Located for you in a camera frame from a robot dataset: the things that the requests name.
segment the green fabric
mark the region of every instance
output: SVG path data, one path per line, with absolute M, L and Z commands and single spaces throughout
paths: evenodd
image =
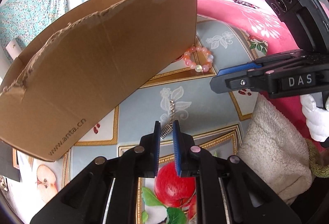
M 306 143 L 309 147 L 309 158 L 310 158 L 310 170 L 313 175 L 319 178 L 329 178 L 329 165 L 323 166 L 319 164 L 320 153 L 311 140 L 306 139 Z
M 16 39 L 26 47 L 41 31 L 67 12 L 67 0 L 8 0 L 0 7 L 0 40 L 4 52 L 7 44 Z

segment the green floral cloth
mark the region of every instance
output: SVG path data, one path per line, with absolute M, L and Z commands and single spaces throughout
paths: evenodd
M 0 40 L 5 47 L 16 39 L 26 47 L 42 30 L 67 12 L 67 0 L 8 0 L 0 7 Z

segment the gold border pattern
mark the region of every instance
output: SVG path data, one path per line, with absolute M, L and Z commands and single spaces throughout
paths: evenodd
M 237 132 L 234 130 L 234 131 L 231 131 L 230 133 L 228 134 L 225 134 L 223 136 L 220 136 L 214 140 L 211 140 L 211 141 L 208 141 L 208 142 L 205 142 L 204 144 L 201 144 L 199 145 L 201 148 L 204 148 L 204 149 L 209 149 L 211 147 L 214 147 L 216 145 L 219 145 L 227 140 L 230 140 L 232 139 L 232 143 L 233 143 L 233 154 L 236 154 L 237 153 Z M 159 158 L 159 165 L 160 164 L 166 164 L 166 163 L 169 163 L 169 162 L 172 162 L 174 161 L 174 155 L 171 154 L 171 155 L 167 155 L 167 156 L 163 156 L 161 158 Z
M 113 137 L 111 140 L 78 141 L 74 146 L 116 145 L 118 143 L 119 106 L 114 109 Z
M 71 149 L 67 151 L 64 155 L 64 163 L 63 163 L 63 177 L 62 177 L 62 188 L 64 188 L 71 181 Z
M 247 40 L 247 37 L 245 36 L 245 34 L 239 29 L 239 32 L 241 33 L 241 35 L 243 36 L 243 38 L 246 40 L 247 45 L 242 41 L 241 37 L 238 35 L 238 33 L 234 30 L 234 28 L 232 28 L 230 26 L 231 30 L 233 31 L 233 33 L 235 34 L 236 38 L 239 40 L 239 42 L 242 44 L 243 48 L 246 50 L 248 56 L 250 57 L 250 59 L 256 60 L 258 58 L 258 55 L 256 53 L 256 51 L 254 49 L 250 49 L 250 42 Z
M 31 156 L 29 156 L 29 157 L 27 158 L 27 161 L 28 161 L 28 163 L 30 164 L 30 166 L 31 166 L 31 168 L 32 168 L 32 166 L 33 166 L 33 161 L 34 161 L 34 158 L 33 158 L 33 157 L 31 157 Z
M 187 70 L 190 70 L 190 68 L 189 68 L 189 67 L 186 67 L 186 68 L 181 68 L 181 69 L 177 69 L 177 70 L 169 71 L 169 72 L 162 73 L 162 74 L 157 74 L 157 75 L 155 75 L 154 77 L 150 78 L 150 80 L 154 80 L 154 79 L 158 79 L 158 78 L 162 78 L 162 77 L 170 76 L 170 75 L 172 75 L 172 74 L 176 74 L 176 73 L 184 72 L 184 71 L 187 71 Z
M 234 104 L 234 107 L 236 109 L 237 115 L 239 116 L 240 121 L 244 121 L 244 120 L 250 119 L 252 117 L 252 113 L 247 114 L 247 115 L 242 115 L 241 110 L 240 110 L 240 107 L 239 107 L 239 104 L 237 103 L 236 98 L 235 98 L 233 92 L 229 92 L 229 94 L 230 94 L 230 97 L 231 97 L 232 102 Z
M 17 150 L 13 148 L 13 167 L 19 169 L 19 161 L 17 160 Z
M 143 178 L 138 179 L 138 187 L 137 187 L 137 201 L 142 197 L 142 183 Z M 140 202 L 136 203 L 136 224 L 142 223 L 142 204 Z

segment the patterned tablecloth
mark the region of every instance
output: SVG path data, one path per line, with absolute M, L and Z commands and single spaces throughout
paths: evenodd
M 167 124 L 170 100 L 175 102 L 175 117 L 181 131 L 193 135 L 196 144 L 218 157 L 235 154 L 249 125 L 257 93 L 245 89 L 216 94 L 209 82 L 222 68 L 264 56 L 267 43 L 226 23 L 199 16 L 196 44 L 207 47 L 214 56 L 213 67 L 207 73 L 190 70 L 182 56 L 178 57 L 100 120 L 60 160 L 49 163 L 18 153 L 20 167 L 29 168 L 24 173 L 21 170 L 23 181 L 35 182 L 38 195 L 36 170 L 45 164 L 55 173 L 60 190 L 95 157 L 121 156 L 138 144 L 142 135 L 153 132 L 155 121 L 160 121 L 162 126 Z M 193 59 L 202 65 L 206 57 L 202 52 L 195 52 Z M 171 134 L 161 141 L 160 168 L 173 160 L 172 144 Z M 140 180 L 142 186 L 154 191 L 154 180 Z M 142 223 L 143 211 L 149 216 L 146 224 L 163 220 L 163 210 L 143 203 L 140 188 L 138 224 Z

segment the beige fleece blanket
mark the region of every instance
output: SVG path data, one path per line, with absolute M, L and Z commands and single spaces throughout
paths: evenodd
M 305 139 L 260 94 L 237 155 L 287 204 L 312 184 Z

